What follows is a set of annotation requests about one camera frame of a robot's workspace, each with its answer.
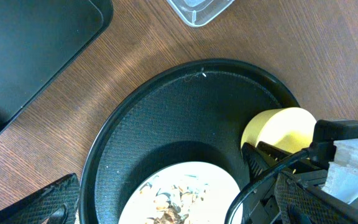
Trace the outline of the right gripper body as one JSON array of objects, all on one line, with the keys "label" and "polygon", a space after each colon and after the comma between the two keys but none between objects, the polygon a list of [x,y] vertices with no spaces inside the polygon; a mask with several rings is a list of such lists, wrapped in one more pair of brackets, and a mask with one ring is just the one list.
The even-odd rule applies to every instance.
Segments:
[{"label": "right gripper body", "polygon": [[358,223],[358,209],[283,171],[251,192],[247,223]]}]

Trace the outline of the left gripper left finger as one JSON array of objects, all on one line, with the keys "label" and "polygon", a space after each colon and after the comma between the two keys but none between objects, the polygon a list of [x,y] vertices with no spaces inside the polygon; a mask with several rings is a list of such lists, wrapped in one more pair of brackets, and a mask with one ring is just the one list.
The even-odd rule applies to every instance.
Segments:
[{"label": "left gripper left finger", "polygon": [[0,211],[0,223],[74,224],[80,184],[75,173],[67,174]]}]

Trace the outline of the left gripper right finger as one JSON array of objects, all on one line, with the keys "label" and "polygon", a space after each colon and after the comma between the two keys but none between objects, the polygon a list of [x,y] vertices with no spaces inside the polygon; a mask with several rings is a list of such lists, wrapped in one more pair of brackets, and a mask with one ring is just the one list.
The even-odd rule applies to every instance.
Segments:
[{"label": "left gripper right finger", "polygon": [[358,223],[358,209],[288,172],[277,177],[275,199],[283,223]]}]

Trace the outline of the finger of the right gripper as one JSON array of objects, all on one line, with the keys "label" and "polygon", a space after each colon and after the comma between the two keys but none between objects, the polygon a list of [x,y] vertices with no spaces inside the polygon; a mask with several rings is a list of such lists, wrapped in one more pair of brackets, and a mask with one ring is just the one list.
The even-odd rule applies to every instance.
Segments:
[{"label": "finger of the right gripper", "polygon": [[[256,150],[269,166],[273,166],[285,159],[286,157],[292,155],[292,153],[290,152],[281,150],[263,141],[257,144]],[[294,164],[288,166],[288,169],[292,171],[295,170],[296,173],[311,172],[313,170],[313,168],[310,166],[309,163],[306,162],[305,159],[300,159]]]},{"label": "finger of the right gripper", "polygon": [[276,152],[277,148],[266,142],[259,142],[256,146],[247,142],[242,145],[242,158],[248,165],[250,180],[256,179],[263,171],[277,163]]}]

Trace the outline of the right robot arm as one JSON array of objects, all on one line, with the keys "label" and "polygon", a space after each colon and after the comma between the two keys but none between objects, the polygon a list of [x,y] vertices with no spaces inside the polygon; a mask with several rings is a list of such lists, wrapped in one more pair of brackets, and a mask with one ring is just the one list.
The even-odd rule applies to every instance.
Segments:
[{"label": "right robot arm", "polygon": [[253,120],[241,151],[246,223],[358,223],[358,121]]}]

